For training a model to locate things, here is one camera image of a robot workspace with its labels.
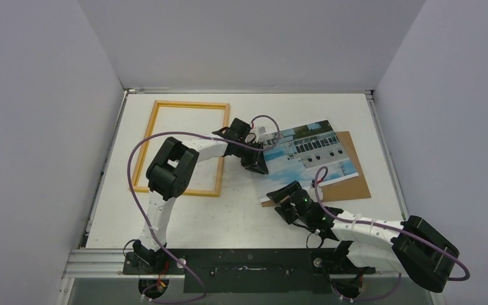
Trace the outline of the sky and building photo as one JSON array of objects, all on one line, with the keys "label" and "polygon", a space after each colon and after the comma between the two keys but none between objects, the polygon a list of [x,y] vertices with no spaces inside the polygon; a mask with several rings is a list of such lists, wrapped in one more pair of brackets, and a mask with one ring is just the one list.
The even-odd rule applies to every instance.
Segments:
[{"label": "sky and building photo", "polygon": [[325,166],[327,173],[320,177],[320,185],[338,183],[359,176],[349,157],[349,150],[343,146],[327,120],[282,130],[264,133],[259,137],[266,147],[264,152],[268,174],[252,174],[252,182],[258,200],[267,202],[267,193],[298,181],[309,189],[317,171]]}]

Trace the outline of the brown cardboard backing board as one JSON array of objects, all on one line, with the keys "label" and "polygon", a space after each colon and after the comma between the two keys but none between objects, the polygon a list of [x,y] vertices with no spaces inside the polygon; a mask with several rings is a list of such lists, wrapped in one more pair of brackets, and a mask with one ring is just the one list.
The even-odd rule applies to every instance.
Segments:
[{"label": "brown cardboard backing board", "polygon": [[[369,187],[365,179],[365,176],[363,174],[362,166],[360,164],[360,160],[358,159],[358,155],[356,153],[356,149],[350,133],[338,132],[336,133],[336,135],[340,138],[343,146],[349,150],[350,160],[356,166],[359,176],[338,183],[329,184],[327,186],[321,186],[319,178],[324,177],[325,174],[327,173],[327,168],[323,166],[317,171],[315,175],[315,179],[313,180],[319,182],[320,194],[323,196],[323,199],[325,201],[356,200],[356,199],[370,198]],[[310,191],[313,190],[312,183],[310,188],[306,190],[310,190]],[[264,207],[271,207],[274,205],[274,203],[268,200],[267,202],[262,202],[262,205]]]}]

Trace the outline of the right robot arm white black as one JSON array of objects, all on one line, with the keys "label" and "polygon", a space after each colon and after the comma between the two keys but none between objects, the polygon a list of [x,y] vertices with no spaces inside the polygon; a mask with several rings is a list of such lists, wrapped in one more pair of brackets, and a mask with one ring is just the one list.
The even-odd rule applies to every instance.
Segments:
[{"label": "right robot arm white black", "polygon": [[406,274],[420,287],[440,293],[451,280],[459,250],[423,218],[375,220],[317,201],[320,193],[294,181],[267,193],[276,212],[290,225],[321,240],[334,240],[335,267],[343,272],[376,268]]}]

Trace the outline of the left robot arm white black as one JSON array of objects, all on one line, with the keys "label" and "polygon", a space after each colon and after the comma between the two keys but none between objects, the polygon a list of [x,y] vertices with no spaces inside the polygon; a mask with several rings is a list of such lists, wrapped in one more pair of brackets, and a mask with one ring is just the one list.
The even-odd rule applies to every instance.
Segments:
[{"label": "left robot arm white black", "polygon": [[250,124],[234,119],[229,127],[214,131],[211,135],[184,132],[188,140],[180,141],[180,132],[163,132],[141,140],[136,146],[157,137],[165,140],[146,170],[149,204],[142,207],[135,192],[132,197],[144,219],[140,237],[133,241],[131,252],[126,253],[123,273],[127,275],[153,275],[161,273],[171,260],[182,267],[184,263],[171,254],[166,245],[166,232],[176,199],[184,194],[198,163],[210,159],[234,156],[241,166],[251,172],[267,174],[264,152],[276,147],[280,140],[265,145],[251,139]]}]

